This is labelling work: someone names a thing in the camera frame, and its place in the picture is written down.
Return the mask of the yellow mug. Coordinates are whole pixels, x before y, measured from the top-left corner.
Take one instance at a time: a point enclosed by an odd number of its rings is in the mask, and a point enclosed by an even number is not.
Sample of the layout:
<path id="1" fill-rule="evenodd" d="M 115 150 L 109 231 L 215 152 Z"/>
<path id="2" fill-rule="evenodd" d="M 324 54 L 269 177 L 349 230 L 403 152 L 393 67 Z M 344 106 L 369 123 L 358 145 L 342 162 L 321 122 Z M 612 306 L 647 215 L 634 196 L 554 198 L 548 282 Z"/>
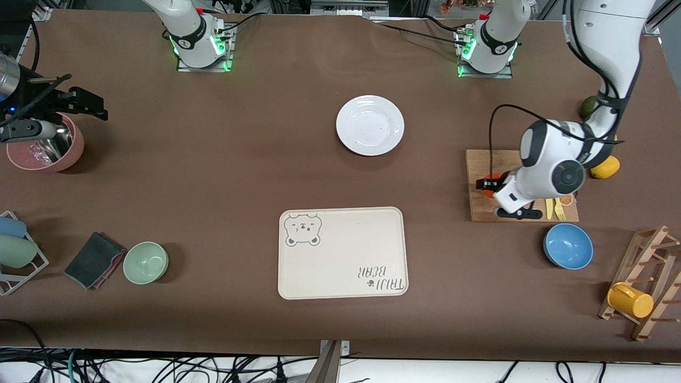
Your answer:
<path id="1" fill-rule="evenodd" d="M 637 319 L 648 316 L 654 308 L 654 299 L 650 294 L 643 293 L 625 282 L 618 282 L 610 287 L 607 303 L 611 308 Z"/>

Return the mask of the pink cloth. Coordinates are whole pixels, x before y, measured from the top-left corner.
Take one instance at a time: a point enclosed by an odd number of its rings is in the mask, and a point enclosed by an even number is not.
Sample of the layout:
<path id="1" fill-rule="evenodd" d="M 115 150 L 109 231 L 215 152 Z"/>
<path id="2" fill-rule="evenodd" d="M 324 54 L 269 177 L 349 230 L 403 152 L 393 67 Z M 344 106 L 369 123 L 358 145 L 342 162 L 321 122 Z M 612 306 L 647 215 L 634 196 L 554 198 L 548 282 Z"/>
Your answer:
<path id="1" fill-rule="evenodd" d="M 126 256 L 126 252 L 127 252 L 127 250 L 123 249 L 123 251 L 120 254 L 113 257 L 109 267 L 107 267 L 107 269 L 105 269 L 105 271 L 102 273 L 102 275 L 99 277 L 99 279 L 97 281 L 95 281 L 95 283 L 92 286 L 90 286 L 88 289 L 90 289 L 90 290 L 101 289 L 102 286 L 104 285 L 104 283 L 107 282 L 110 279 L 112 274 L 116 271 L 117 267 L 121 264 L 122 260 Z"/>

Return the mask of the pink bowl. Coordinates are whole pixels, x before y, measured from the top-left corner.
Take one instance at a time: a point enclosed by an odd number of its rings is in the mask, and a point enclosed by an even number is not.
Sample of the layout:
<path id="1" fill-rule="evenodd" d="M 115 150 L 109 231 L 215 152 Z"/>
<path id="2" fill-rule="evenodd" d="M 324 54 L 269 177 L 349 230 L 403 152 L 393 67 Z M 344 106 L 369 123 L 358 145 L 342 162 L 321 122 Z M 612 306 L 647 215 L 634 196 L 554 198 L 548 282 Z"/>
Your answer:
<path id="1" fill-rule="evenodd" d="M 52 174 L 64 171 L 78 162 L 85 148 L 82 131 L 66 114 L 61 113 L 60 116 L 62 129 L 68 128 L 71 136 L 71 145 L 66 153 L 56 162 L 52 162 L 48 155 L 48 143 L 44 140 L 11 143 L 6 146 L 6 153 L 15 167 L 34 173 Z"/>

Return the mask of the blue bowl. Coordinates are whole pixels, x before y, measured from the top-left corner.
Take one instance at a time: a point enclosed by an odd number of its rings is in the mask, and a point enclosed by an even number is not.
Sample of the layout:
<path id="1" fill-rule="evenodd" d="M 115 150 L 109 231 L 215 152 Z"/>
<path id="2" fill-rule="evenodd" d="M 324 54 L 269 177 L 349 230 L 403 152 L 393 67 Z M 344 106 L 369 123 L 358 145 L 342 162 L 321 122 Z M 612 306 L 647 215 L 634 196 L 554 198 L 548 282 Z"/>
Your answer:
<path id="1" fill-rule="evenodd" d="M 588 266 L 594 254 L 589 235 L 572 223 L 559 223 L 550 228 L 543 238 L 543 252 L 552 264 L 577 271 Z"/>

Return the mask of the metal scoop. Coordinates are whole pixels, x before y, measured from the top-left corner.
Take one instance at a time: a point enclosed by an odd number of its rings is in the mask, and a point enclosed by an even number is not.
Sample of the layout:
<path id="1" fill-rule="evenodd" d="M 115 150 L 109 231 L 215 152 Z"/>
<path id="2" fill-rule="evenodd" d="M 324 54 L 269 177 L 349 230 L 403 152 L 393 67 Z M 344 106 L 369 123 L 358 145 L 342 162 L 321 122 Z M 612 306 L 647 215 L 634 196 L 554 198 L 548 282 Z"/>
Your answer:
<path id="1" fill-rule="evenodd" d="M 38 122 L 41 126 L 41 133 L 38 136 L 39 140 L 36 140 L 36 145 L 41 148 L 50 162 L 58 162 L 72 145 L 71 131 L 64 121 L 51 123 L 38 120 Z"/>

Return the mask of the dark grey cloth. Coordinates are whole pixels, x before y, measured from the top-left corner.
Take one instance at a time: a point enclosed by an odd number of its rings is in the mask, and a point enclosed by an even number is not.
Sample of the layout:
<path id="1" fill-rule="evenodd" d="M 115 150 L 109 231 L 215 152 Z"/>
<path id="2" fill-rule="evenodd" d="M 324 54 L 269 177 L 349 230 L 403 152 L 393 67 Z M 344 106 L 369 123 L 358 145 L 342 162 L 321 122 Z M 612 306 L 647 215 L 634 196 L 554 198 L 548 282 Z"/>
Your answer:
<path id="1" fill-rule="evenodd" d="M 66 267 L 64 274 L 88 290 L 109 267 L 113 257 L 126 249 L 103 232 L 94 232 Z"/>

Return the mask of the yellow lemon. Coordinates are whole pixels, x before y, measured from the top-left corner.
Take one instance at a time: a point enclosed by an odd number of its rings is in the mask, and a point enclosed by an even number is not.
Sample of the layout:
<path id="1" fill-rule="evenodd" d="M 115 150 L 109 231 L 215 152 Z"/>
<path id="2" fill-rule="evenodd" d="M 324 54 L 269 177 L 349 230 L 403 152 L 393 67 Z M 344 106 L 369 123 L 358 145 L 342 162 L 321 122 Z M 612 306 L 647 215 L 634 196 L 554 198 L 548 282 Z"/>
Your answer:
<path id="1" fill-rule="evenodd" d="M 620 161 L 615 156 L 609 156 L 602 163 L 589 170 L 594 179 L 606 179 L 615 175 L 620 170 Z"/>

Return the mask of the cream bear print tray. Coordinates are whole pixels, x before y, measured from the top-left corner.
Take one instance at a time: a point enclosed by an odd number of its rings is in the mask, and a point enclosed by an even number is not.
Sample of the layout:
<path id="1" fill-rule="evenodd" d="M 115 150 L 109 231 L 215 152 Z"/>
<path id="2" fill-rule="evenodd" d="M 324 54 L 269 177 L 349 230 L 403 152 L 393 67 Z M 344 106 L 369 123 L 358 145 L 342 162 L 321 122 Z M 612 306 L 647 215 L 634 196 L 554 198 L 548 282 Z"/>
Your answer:
<path id="1" fill-rule="evenodd" d="M 400 296 L 408 287 L 404 221 L 396 207 L 289 210 L 280 216 L 280 297 Z"/>

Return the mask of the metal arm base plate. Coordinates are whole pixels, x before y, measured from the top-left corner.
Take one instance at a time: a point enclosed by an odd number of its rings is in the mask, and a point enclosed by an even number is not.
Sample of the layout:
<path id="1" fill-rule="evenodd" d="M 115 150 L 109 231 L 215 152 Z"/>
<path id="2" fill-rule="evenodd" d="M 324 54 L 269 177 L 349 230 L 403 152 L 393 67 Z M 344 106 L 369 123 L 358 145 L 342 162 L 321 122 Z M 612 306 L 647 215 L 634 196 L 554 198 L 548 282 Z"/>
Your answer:
<path id="1" fill-rule="evenodd" d="M 456 42 L 463 44 L 456 48 L 458 75 L 475 78 L 510 79 L 510 62 L 518 41 L 492 43 L 488 46 L 474 23 L 465 24 L 453 33 Z"/>
<path id="2" fill-rule="evenodd" d="M 214 54 L 215 61 L 210 65 L 196 68 L 190 67 L 183 61 L 180 56 L 177 56 L 177 71 L 178 72 L 205 72 L 205 73 L 226 73 L 230 72 L 233 60 L 234 51 L 236 48 L 238 29 L 222 32 L 217 36 L 210 37 L 211 54 Z"/>

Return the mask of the green avocado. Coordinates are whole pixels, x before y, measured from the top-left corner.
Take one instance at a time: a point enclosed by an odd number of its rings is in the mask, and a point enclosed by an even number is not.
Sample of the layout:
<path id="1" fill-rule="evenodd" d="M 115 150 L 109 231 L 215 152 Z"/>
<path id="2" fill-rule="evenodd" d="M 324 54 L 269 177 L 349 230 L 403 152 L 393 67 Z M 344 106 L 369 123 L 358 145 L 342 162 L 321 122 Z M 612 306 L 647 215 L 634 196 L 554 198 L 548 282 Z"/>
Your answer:
<path id="1" fill-rule="evenodd" d="M 599 103 L 598 95 L 587 97 L 580 106 L 579 116 L 583 122 L 586 122 L 601 104 Z"/>

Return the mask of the aluminium frame profile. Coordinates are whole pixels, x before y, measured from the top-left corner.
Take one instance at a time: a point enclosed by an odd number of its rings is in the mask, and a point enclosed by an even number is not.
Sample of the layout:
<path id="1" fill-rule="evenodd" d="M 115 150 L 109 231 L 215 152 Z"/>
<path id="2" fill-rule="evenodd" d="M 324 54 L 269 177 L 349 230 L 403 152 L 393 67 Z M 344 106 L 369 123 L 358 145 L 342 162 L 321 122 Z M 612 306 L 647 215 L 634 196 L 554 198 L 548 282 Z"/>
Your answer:
<path id="1" fill-rule="evenodd" d="M 389 17 L 388 0 L 310 0 L 310 15 Z"/>

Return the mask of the white round plate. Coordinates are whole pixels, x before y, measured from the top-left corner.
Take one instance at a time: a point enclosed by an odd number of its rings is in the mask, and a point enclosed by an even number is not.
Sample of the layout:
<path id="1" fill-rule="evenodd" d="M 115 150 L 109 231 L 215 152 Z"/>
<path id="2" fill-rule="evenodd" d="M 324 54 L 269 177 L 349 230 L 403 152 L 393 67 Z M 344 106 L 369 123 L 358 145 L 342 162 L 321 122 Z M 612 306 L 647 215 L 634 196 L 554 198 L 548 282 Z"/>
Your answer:
<path id="1" fill-rule="evenodd" d="M 341 143 L 362 156 L 380 156 L 394 150 L 405 132 L 401 110 L 379 95 L 362 95 L 346 102 L 335 126 Z"/>

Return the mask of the pale green bowl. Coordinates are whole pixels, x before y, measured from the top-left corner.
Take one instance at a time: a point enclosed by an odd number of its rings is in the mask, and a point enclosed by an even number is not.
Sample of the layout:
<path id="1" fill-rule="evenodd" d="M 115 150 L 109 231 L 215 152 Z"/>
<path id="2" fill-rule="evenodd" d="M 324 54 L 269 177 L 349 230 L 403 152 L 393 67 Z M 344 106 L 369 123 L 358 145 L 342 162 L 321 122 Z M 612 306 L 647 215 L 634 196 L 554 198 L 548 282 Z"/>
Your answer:
<path id="1" fill-rule="evenodd" d="M 132 284 L 146 285 L 160 279 L 167 271 L 169 259 L 164 248 L 155 242 L 133 246 L 124 257 L 122 269 Z"/>

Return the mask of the metal bracket at table edge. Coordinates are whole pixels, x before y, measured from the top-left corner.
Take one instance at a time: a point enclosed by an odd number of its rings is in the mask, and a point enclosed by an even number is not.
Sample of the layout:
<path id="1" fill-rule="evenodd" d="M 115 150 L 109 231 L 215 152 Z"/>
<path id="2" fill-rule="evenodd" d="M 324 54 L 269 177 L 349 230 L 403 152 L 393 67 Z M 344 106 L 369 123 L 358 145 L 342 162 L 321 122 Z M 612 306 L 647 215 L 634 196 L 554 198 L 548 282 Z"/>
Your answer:
<path id="1" fill-rule="evenodd" d="M 350 354 L 350 341 L 325 341 L 318 359 L 319 373 L 315 383 L 337 383 L 341 359 Z"/>

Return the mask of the pale green cup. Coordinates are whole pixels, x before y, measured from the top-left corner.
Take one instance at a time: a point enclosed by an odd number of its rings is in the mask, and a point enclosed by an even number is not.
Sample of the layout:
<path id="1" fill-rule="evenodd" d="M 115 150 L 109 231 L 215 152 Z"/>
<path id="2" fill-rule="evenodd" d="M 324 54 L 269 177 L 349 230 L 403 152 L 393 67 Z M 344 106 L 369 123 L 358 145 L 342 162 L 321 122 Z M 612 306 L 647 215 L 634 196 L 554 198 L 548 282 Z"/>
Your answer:
<path id="1" fill-rule="evenodd" d="M 39 252 L 37 244 L 26 238 L 0 234 L 0 264 L 19 269 L 32 262 Z"/>

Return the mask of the wooden mug rack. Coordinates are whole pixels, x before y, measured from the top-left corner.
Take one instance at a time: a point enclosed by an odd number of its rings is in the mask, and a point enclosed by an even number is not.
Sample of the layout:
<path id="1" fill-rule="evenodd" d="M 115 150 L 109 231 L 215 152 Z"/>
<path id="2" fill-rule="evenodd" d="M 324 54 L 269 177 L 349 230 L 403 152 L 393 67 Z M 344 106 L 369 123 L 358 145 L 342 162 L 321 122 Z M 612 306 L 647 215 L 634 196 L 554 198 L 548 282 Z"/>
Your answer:
<path id="1" fill-rule="evenodd" d="M 598 312 L 603 320 L 620 316 L 633 323 L 630 337 L 640 343 L 649 339 L 657 324 L 681 323 L 681 317 L 666 316 L 668 307 L 678 306 L 681 309 L 681 239 L 671 233 L 672 228 L 667 226 L 635 232 L 611 283 L 613 286 L 625 282 L 650 294 L 654 299 L 652 312 L 637 319 L 611 308 L 607 294 Z"/>

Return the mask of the pale blue cup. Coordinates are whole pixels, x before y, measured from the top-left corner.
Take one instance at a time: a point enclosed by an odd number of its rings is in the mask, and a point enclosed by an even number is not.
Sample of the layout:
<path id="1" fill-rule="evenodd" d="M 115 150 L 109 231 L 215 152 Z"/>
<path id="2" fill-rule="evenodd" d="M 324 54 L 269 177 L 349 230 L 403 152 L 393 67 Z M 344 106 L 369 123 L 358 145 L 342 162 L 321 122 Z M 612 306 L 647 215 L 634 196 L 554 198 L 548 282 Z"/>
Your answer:
<path id="1" fill-rule="evenodd" d="M 0 217 L 0 234 L 11 237 L 24 238 L 27 233 L 27 225 L 12 217 Z"/>

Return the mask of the bamboo cutting board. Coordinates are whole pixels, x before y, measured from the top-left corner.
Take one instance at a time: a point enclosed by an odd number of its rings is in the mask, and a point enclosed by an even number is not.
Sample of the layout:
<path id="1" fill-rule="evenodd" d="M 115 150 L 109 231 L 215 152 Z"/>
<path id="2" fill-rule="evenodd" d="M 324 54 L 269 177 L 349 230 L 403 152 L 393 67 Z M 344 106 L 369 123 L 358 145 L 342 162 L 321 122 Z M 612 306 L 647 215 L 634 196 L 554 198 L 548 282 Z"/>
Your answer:
<path id="1" fill-rule="evenodd" d="M 499 207 L 495 199 L 486 198 L 481 190 L 476 189 L 477 179 L 483 179 L 491 173 L 503 174 L 521 165 L 518 151 L 495 150 L 493 151 L 493 168 L 489 172 L 489 153 L 486 149 L 466 150 L 467 184 L 470 207 L 470 220 L 481 222 L 504 222 L 504 223 L 560 223 L 557 216 L 551 221 L 545 217 L 545 200 L 538 199 L 534 204 L 526 204 L 525 208 L 541 210 L 543 217 L 540 220 L 514 220 L 498 218 L 494 215 L 494 209 Z"/>

